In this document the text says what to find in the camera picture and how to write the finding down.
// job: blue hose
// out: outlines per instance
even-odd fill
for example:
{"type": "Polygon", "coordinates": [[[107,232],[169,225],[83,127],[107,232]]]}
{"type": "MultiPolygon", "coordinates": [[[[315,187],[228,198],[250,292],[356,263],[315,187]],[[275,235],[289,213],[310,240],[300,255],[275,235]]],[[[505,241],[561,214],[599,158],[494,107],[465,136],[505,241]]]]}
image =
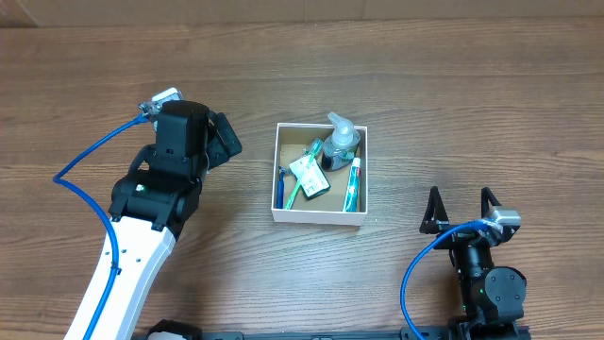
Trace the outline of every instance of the blue hose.
{"type": "Polygon", "coordinates": [[[431,244],[429,244],[427,247],[425,247],[424,250],[420,251],[420,253],[417,254],[417,256],[415,257],[415,259],[413,259],[413,261],[411,261],[411,264],[409,264],[409,267],[407,268],[407,272],[405,272],[405,276],[403,277],[403,282],[400,286],[400,308],[403,310],[403,315],[405,316],[405,321],[407,321],[407,324],[409,324],[409,328],[411,328],[411,330],[413,331],[413,333],[415,333],[415,336],[417,336],[417,338],[419,340],[426,340],[426,339],[424,338],[422,333],[417,329],[417,327],[415,327],[415,325],[411,321],[411,317],[409,316],[409,312],[407,312],[407,305],[405,303],[405,294],[406,294],[406,290],[407,290],[407,283],[409,282],[409,277],[411,276],[411,272],[413,271],[413,269],[415,268],[417,263],[419,263],[419,261],[422,260],[422,258],[424,256],[426,256],[426,254],[428,254],[429,251],[431,251],[434,247],[438,246],[438,244],[440,244],[445,238],[451,236],[451,234],[460,232],[463,230],[485,230],[489,227],[490,224],[493,224],[493,223],[494,222],[491,222],[489,220],[479,219],[476,221],[467,222],[462,225],[458,225],[457,227],[455,227],[453,229],[447,230],[443,234],[441,234],[439,237],[437,237],[436,240],[434,240],[431,244]]]}
{"type": "Polygon", "coordinates": [[[60,185],[64,186],[65,188],[71,190],[76,195],[80,196],[86,203],[88,203],[88,205],[94,210],[94,212],[101,219],[101,222],[103,222],[103,224],[105,225],[105,229],[107,230],[107,235],[109,236],[109,241],[111,243],[112,258],[111,258],[111,271],[109,272],[109,279],[107,280],[107,285],[105,286],[105,291],[103,291],[103,296],[101,296],[101,299],[98,301],[96,310],[94,311],[94,314],[92,315],[91,323],[88,325],[88,329],[86,330],[86,333],[84,334],[84,340],[88,340],[91,338],[92,333],[94,332],[94,328],[96,327],[96,323],[98,322],[98,319],[101,316],[101,313],[103,312],[103,308],[105,308],[105,304],[107,303],[107,299],[109,298],[109,294],[111,293],[111,288],[113,288],[113,283],[115,282],[115,277],[117,276],[117,274],[119,272],[120,252],[119,252],[119,247],[117,245],[117,237],[115,235],[115,230],[113,229],[111,221],[109,221],[109,218],[107,217],[105,212],[103,212],[103,209],[98,205],[98,203],[96,203],[94,201],[94,199],[92,199],[92,197],[90,197],[88,194],[86,194],[83,190],[81,190],[74,184],[68,182],[65,179],[62,179],[62,177],[65,176],[65,174],[67,174],[67,172],[69,170],[71,170],[76,164],[78,164],[82,159],[84,159],[86,156],[90,155],[94,150],[96,150],[99,146],[103,145],[106,141],[117,136],[120,132],[122,132],[128,128],[134,127],[135,125],[144,123],[146,121],[147,120],[145,118],[143,118],[141,115],[139,115],[136,118],[134,118],[132,121],[122,125],[121,127],[118,127],[112,133],[103,137],[100,141],[96,142],[91,147],[89,147],[84,152],[82,152],[73,161],[71,161],[69,164],[67,164],[67,166],[65,166],[65,168],[63,170],[61,170],[58,174],[56,174],[53,177],[53,181],[56,184],[60,184],[60,185]]]}

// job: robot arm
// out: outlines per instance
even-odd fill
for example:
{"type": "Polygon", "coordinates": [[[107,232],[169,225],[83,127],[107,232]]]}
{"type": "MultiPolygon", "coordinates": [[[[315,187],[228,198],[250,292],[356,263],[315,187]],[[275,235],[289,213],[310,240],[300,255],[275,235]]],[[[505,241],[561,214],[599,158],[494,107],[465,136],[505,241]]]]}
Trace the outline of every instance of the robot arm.
{"type": "MultiPolygon", "coordinates": [[[[120,268],[91,339],[129,339],[149,288],[197,210],[208,171],[242,146],[222,113],[182,100],[170,89],[140,105],[154,123],[156,143],[145,146],[111,194],[109,213],[120,247],[120,268]],[[142,162],[148,170],[139,169],[142,162]]],[[[82,339],[111,269],[106,236],[101,256],[65,339],[82,339]]]]}

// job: cable connector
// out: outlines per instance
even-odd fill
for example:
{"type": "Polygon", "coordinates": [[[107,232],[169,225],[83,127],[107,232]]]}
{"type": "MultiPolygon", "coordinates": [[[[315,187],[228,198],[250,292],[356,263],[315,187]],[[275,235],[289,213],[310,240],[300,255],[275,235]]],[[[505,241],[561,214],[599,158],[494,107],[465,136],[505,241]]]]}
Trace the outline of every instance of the cable connector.
{"type": "Polygon", "coordinates": [[[151,97],[151,101],[139,104],[141,117],[153,123],[153,128],[158,132],[158,116],[163,103],[171,100],[182,100],[182,93],[177,88],[170,88],[151,97]]]}

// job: toiletry item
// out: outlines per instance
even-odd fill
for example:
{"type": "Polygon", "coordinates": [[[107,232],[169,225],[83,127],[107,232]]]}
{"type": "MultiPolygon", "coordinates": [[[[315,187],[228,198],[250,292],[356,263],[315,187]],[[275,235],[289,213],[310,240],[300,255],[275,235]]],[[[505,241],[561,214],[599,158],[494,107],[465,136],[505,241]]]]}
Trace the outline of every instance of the toiletry item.
{"type": "Polygon", "coordinates": [[[348,165],[355,158],[361,135],[355,130],[352,122],[330,112],[327,118],[333,124],[333,133],[323,143],[321,167],[326,171],[338,170],[348,165]]]}
{"type": "Polygon", "coordinates": [[[300,186],[306,199],[313,199],[329,191],[331,186],[317,160],[312,155],[304,156],[292,162],[290,169],[300,179],[300,186]]]}
{"type": "Polygon", "coordinates": [[[355,213],[357,211],[357,201],[359,200],[359,180],[361,178],[361,159],[355,157],[350,167],[350,176],[346,186],[344,197],[343,212],[355,213]]]}
{"type": "MultiPolygon", "coordinates": [[[[310,157],[312,159],[315,159],[317,157],[317,155],[319,154],[319,152],[321,151],[321,146],[323,146],[323,141],[321,141],[321,139],[319,139],[319,138],[316,138],[314,141],[312,141],[309,148],[304,150],[304,156],[310,155],[310,157]]],[[[312,162],[309,161],[307,163],[307,167],[311,167],[311,166],[312,166],[312,162]]],[[[285,208],[284,208],[285,210],[290,210],[292,208],[295,197],[298,194],[298,190],[300,190],[301,185],[302,185],[302,183],[300,182],[300,178],[298,178],[298,181],[295,183],[294,190],[292,191],[290,198],[287,200],[287,204],[285,205],[285,208]]]]}
{"type": "Polygon", "coordinates": [[[283,189],[285,188],[285,183],[283,182],[283,178],[285,175],[293,175],[294,173],[282,166],[279,166],[279,184],[277,187],[277,209],[283,209],[283,189]]]}

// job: wooden table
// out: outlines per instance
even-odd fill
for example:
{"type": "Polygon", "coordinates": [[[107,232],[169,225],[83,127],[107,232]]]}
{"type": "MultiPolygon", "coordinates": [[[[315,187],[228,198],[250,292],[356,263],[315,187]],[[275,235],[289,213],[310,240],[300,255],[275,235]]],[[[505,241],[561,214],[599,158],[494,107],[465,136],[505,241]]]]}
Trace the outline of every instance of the wooden table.
{"type": "MultiPolygon", "coordinates": [[[[490,186],[523,227],[493,249],[528,277],[535,338],[604,337],[604,19],[0,30],[0,338],[61,339],[105,236],[52,183],[88,145],[177,86],[226,112],[243,153],[211,172],[151,289],[163,318],[207,331],[395,330],[418,227],[438,185],[452,222],[490,186]],[[277,122],[369,127],[370,207],[357,228],[276,224],[277,122]]],[[[68,176],[109,206],[150,126],[68,176]]],[[[433,252],[412,279],[418,325],[461,314],[433,252]]]]}

